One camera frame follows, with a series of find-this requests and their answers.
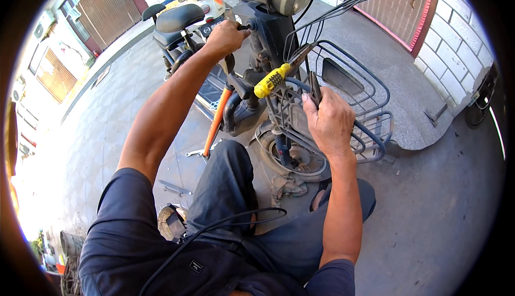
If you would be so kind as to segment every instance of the rear light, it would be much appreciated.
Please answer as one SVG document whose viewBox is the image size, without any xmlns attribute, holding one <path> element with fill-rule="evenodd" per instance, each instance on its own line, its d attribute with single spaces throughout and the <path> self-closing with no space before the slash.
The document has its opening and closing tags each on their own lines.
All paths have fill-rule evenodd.
<svg viewBox="0 0 515 296">
<path fill-rule="evenodd" d="M 202 10 L 204 10 L 204 14 L 207 14 L 209 11 L 211 11 L 211 7 L 208 5 L 202 5 L 200 6 Z"/>
</svg>

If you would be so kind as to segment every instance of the shirt logo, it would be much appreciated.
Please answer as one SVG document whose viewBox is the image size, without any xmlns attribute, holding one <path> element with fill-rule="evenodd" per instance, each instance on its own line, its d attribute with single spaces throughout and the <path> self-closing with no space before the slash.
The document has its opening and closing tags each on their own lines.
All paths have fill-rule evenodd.
<svg viewBox="0 0 515 296">
<path fill-rule="evenodd" d="M 204 266 L 196 262 L 195 260 L 191 261 L 190 268 L 195 270 L 197 273 L 200 273 Z"/>
</svg>

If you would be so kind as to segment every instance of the metal bucket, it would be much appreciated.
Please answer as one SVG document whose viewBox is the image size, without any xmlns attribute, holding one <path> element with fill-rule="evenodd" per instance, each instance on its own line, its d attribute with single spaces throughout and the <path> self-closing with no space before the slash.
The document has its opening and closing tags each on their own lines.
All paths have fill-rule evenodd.
<svg viewBox="0 0 515 296">
<path fill-rule="evenodd" d="M 66 256 L 79 257 L 82 251 L 84 237 L 72 235 L 66 231 L 61 231 L 61 247 Z"/>
</svg>

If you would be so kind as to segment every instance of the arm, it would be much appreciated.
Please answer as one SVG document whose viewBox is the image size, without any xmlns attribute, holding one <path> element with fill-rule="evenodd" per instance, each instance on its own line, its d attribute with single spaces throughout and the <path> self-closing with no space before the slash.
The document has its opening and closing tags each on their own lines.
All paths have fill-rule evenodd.
<svg viewBox="0 0 515 296">
<path fill-rule="evenodd" d="M 129 131 L 118 170 L 130 167 L 153 184 L 159 164 L 190 110 L 195 95 L 218 61 L 241 47 L 248 30 L 225 20 L 217 25 L 208 42 L 159 87 L 138 112 Z"/>
<path fill-rule="evenodd" d="M 361 249 L 363 220 L 356 180 L 356 156 L 350 147 L 355 113 L 340 96 L 321 87 L 319 110 L 307 94 L 302 100 L 308 126 L 331 165 L 333 188 L 323 227 L 320 267 L 335 259 L 356 263 Z"/>
</svg>

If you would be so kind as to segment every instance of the black seat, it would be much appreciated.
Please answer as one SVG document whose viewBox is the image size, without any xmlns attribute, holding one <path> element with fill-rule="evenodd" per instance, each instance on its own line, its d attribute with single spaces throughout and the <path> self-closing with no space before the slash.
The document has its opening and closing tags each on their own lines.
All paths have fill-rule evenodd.
<svg viewBox="0 0 515 296">
<path fill-rule="evenodd" d="M 158 31 L 157 29 L 154 29 L 153 38 L 155 41 L 159 42 L 161 46 L 166 50 L 173 50 L 177 48 L 181 41 L 184 41 L 184 37 L 181 35 L 180 31 L 166 34 L 164 32 Z"/>
<path fill-rule="evenodd" d="M 158 16 L 156 29 L 169 34 L 204 20 L 204 11 L 192 3 L 167 10 Z"/>
<path fill-rule="evenodd" d="M 143 11 L 143 13 L 141 14 L 141 20 L 147 21 L 153 16 L 157 15 L 159 12 L 163 11 L 164 9 L 166 9 L 166 7 L 161 3 L 151 5 L 150 7 L 146 8 L 145 11 Z"/>
</svg>

